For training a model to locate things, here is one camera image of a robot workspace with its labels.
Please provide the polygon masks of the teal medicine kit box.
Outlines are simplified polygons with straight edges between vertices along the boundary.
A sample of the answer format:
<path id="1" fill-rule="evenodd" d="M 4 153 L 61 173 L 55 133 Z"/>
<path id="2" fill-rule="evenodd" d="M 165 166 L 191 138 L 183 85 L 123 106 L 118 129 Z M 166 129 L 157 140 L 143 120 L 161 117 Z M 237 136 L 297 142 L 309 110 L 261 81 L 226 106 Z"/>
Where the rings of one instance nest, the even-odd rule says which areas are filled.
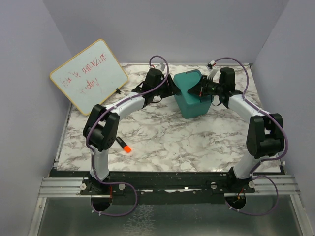
<path id="1" fill-rule="evenodd" d="M 181 91 L 180 95 L 175 95 L 175 100 L 180 108 L 182 116 L 186 119 L 195 118 L 208 112 L 213 97 L 200 98 L 188 93 L 188 90 L 195 86 L 201 78 L 199 70 L 178 73 L 174 76 L 174 83 Z"/>

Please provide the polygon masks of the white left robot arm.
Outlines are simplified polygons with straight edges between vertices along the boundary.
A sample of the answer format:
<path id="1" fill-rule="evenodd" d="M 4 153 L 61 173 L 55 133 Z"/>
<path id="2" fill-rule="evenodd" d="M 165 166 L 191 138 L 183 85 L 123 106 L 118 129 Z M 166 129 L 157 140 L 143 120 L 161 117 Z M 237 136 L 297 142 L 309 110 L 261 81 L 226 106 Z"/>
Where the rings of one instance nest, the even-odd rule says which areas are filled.
<path id="1" fill-rule="evenodd" d="M 108 107 L 99 104 L 93 106 L 83 136 L 91 151 L 90 175 L 94 178 L 92 189 L 96 193 L 103 194 L 108 190 L 109 149 L 116 140 L 120 121 L 153 103 L 155 97 L 163 99 L 179 93 L 171 75 L 164 76 L 161 70 L 151 68 L 145 80 L 123 99 Z"/>

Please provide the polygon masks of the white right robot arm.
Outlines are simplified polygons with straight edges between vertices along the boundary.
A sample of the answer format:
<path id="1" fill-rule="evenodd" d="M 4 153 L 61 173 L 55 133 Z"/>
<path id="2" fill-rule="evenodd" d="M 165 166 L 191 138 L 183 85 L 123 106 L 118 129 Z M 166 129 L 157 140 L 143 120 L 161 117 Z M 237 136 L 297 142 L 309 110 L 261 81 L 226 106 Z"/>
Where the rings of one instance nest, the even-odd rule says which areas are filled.
<path id="1" fill-rule="evenodd" d="M 207 68 L 209 75 L 201 76 L 199 82 L 188 89 L 188 93 L 199 98 L 218 96 L 221 104 L 249 124 L 247 151 L 231 169 L 233 176 L 226 180 L 227 189 L 238 192 L 244 186 L 243 179 L 249 179 L 261 163 L 279 158 L 277 155 L 285 148 L 286 140 L 283 119 L 280 114 L 270 114 L 260 109 L 246 99 L 245 92 L 236 90 L 234 69 L 217 69 L 214 64 L 208 64 Z"/>

